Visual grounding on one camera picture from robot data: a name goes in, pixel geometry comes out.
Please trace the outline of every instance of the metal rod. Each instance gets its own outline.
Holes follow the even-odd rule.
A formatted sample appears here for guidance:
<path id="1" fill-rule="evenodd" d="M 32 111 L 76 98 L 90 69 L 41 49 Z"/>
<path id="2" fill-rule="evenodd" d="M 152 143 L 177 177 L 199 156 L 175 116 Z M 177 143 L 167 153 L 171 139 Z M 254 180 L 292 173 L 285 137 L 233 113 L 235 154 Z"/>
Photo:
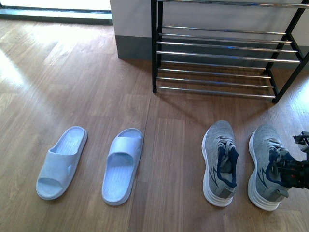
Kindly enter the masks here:
<path id="1" fill-rule="evenodd" d="M 282 41 L 282 40 L 254 40 L 254 39 L 243 39 L 243 38 L 229 38 L 229 37 L 211 37 L 211 36 L 199 36 L 199 35 L 182 35 L 182 34 L 169 34 L 169 33 L 160 33 L 160 36 L 167 37 L 185 37 L 185 38 L 194 38 L 194 39 L 205 39 L 211 41 L 229 41 L 231 43 L 235 42 L 249 42 L 249 43 L 260 43 L 260 44 L 290 44 L 291 41 Z"/>
<path id="2" fill-rule="evenodd" d="M 225 46 L 225 45 L 212 45 L 212 44 L 200 44 L 200 43 L 175 43 L 175 42 L 160 42 L 157 44 L 161 45 L 179 45 L 179 46 L 192 46 L 192 47 L 207 47 L 207 48 L 223 48 L 232 50 L 245 50 L 245 51 L 258 51 L 258 52 L 287 52 L 296 53 L 294 50 L 278 50 L 270 48 L 255 48 L 255 47 L 238 47 L 238 46 Z"/>
<path id="3" fill-rule="evenodd" d="M 158 54 L 166 54 L 173 56 L 192 56 L 192 57 L 209 57 L 209 58 L 223 58 L 223 59 L 241 59 L 241 60 L 253 60 L 253 61 L 266 61 L 266 62 L 278 62 L 278 63 L 292 63 L 299 64 L 299 60 L 288 59 L 269 59 L 269 58 L 254 58 L 254 57 L 238 57 L 238 56 L 226 56 L 226 55 L 213 55 L 213 54 L 201 54 L 201 53 L 186 53 L 186 52 L 169 52 L 169 51 L 157 51 Z"/>
<path id="4" fill-rule="evenodd" d="M 176 72 L 176 73 L 195 73 L 195 74 L 210 74 L 210 75 L 218 75 L 218 76 L 235 76 L 235 77 L 249 77 L 249 78 L 263 78 L 269 79 L 269 76 L 252 76 L 252 75 L 238 75 L 224 72 L 202 72 L 202 71 L 189 71 L 189 70 L 178 70 L 178 69 L 162 69 L 159 68 L 159 71 L 163 72 Z"/>
<path id="5" fill-rule="evenodd" d="M 229 29 L 202 29 L 191 27 L 177 26 L 162 26 L 166 29 L 185 29 L 185 30 L 202 30 L 202 31 L 217 31 L 217 32 L 232 32 L 232 33 L 249 33 L 249 34 L 266 34 L 266 35 L 285 35 L 285 32 L 267 32 L 267 31 L 252 31 L 252 30 L 229 30 Z"/>
<path id="6" fill-rule="evenodd" d="M 169 89 L 169 90 L 196 92 L 196 93 L 212 93 L 212 94 L 235 95 L 235 96 L 243 96 L 243 97 L 274 98 L 274 96 L 269 96 L 269 95 L 232 93 L 232 92 L 221 92 L 221 91 L 200 90 L 200 89 L 172 88 L 172 87 L 159 87 L 159 86 L 157 88 L 158 89 Z"/>
<path id="7" fill-rule="evenodd" d="M 265 70 L 265 68 L 260 68 L 260 67 L 246 67 L 246 66 L 236 66 L 236 65 L 191 63 L 191 62 L 180 62 L 180 61 L 169 61 L 169 60 L 162 60 L 161 62 L 162 63 L 172 63 L 172 64 L 188 64 L 188 65 L 203 65 L 203 66 L 224 67 L 224 68 Z"/>
<path id="8" fill-rule="evenodd" d="M 169 77 L 157 77 L 157 79 L 168 80 L 168 81 L 183 81 L 192 83 L 213 84 L 213 85 L 237 86 L 237 87 L 240 86 L 240 87 L 273 88 L 273 86 L 249 85 L 249 84 L 220 82 L 220 81 L 190 80 L 190 79 L 169 78 Z"/>
<path id="9" fill-rule="evenodd" d="M 309 8 L 307 4 L 296 3 L 255 3 L 238 1 L 207 1 L 207 0 L 158 0 L 171 2 L 203 3 L 213 5 L 232 5 L 232 6 L 260 6 L 260 7 L 282 7 L 282 8 Z"/>

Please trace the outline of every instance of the slide sandal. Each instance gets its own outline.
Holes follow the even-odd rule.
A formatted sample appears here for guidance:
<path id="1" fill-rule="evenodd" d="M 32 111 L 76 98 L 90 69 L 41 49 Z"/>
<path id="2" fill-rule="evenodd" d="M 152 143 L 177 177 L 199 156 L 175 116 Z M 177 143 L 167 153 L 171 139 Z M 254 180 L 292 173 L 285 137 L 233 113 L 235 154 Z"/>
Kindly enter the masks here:
<path id="1" fill-rule="evenodd" d="M 87 140 L 87 132 L 81 127 L 71 127 L 49 149 L 40 171 L 36 190 L 45 200 L 61 196 L 73 179 L 79 158 Z"/>
<path id="2" fill-rule="evenodd" d="M 143 134 L 135 128 L 122 131 L 112 142 L 102 185 L 106 204 L 120 205 L 129 198 L 142 147 Z"/>

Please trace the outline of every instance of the shoe rack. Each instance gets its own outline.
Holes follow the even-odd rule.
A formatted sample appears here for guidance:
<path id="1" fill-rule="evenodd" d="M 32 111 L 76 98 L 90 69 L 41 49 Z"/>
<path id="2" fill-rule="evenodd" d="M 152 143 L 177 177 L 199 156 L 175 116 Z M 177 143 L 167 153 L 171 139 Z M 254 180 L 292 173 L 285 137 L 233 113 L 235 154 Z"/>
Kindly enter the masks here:
<path id="1" fill-rule="evenodd" d="M 211 4 L 227 6 L 239 6 L 239 14 L 244 7 L 260 8 L 289 8 L 296 11 L 285 32 L 238 30 L 238 29 L 208 29 L 183 27 L 181 25 L 165 25 L 163 16 L 164 3 L 172 4 Z M 151 0 L 151 18 L 152 18 L 152 83 L 153 93 L 158 90 L 177 90 L 205 94 L 236 95 L 242 97 L 259 97 L 271 99 L 277 103 L 292 82 L 296 79 L 302 69 L 309 61 L 309 52 L 305 55 L 300 51 L 297 42 L 292 36 L 292 31 L 297 25 L 303 12 L 309 8 L 309 0 L 303 0 L 301 3 L 255 3 L 239 1 L 210 1 L 210 0 Z M 170 33 L 168 30 L 179 31 L 180 33 Z M 207 33 L 224 32 L 224 36 L 209 36 Z M 267 35 L 268 37 L 279 36 L 281 39 L 250 39 L 243 35 Z M 220 53 L 209 53 L 208 51 L 221 51 Z M 250 52 L 249 56 L 239 55 L 241 52 Z M 281 53 L 289 53 L 292 59 L 278 58 Z M 212 63 L 216 60 L 224 61 L 221 63 Z M 239 62 L 252 66 L 239 65 Z M 279 89 L 274 75 L 271 71 L 275 63 L 294 64 L 295 69 L 285 84 Z M 222 70 L 234 70 L 232 73 L 222 72 Z M 249 72 L 259 71 L 261 75 L 247 75 Z M 235 79 L 233 82 L 224 82 L 223 78 Z M 256 84 L 256 80 L 262 80 L 266 84 Z M 182 87 L 175 87 L 171 83 L 183 83 Z M 199 86 L 198 88 L 183 88 L 183 86 Z M 213 91 L 213 86 L 230 87 L 232 91 Z M 241 88 L 244 91 L 234 92 L 233 89 Z M 269 94 L 258 94 L 258 90 Z"/>

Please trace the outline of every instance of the white wall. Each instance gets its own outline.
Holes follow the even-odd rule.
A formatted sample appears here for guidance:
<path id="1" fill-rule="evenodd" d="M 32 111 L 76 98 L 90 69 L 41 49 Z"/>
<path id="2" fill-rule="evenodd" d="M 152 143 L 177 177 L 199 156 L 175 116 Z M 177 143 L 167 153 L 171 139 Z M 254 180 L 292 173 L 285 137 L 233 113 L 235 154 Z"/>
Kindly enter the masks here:
<path id="1" fill-rule="evenodd" d="M 151 37 L 150 0 L 111 0 L 115 35 Z M 207 29 L 241 29 L 284 32 L 296 9 L 237 7 L 194 3 L 164 3 L 164 25 Z M 300 46 L 309 46 L 309 9 L 305 10 L 293 35 Z M 239 34 L 228 35 L 239 37 Z M 246 34 L 246 38 L 268 39 Z"/>

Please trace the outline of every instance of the slipper strap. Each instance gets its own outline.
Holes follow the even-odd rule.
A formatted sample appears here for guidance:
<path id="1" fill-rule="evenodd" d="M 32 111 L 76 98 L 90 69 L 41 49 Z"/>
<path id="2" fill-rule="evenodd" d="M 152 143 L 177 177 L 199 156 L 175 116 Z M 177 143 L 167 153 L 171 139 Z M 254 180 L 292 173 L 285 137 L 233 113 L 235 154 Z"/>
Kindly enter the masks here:
<path id="1" fill-rule="evenodd" d="M 40 178 L 53 179 L 58 181 L 62 187 L 67 185 L 67 179 L 70 176 L 68 167 L 74 163 L 76 154 L 61 155 L 53 153 L 50 150 L 47 152 L 44 165 L 39 174 Z"/>
<path id="2" fill-rule="evenodd" d="M 109 154 L 126 153 L 132 156 L 134 163 L 139 160 L 143 145 L 142 138 L 116 137 L 112 142 Z"/>

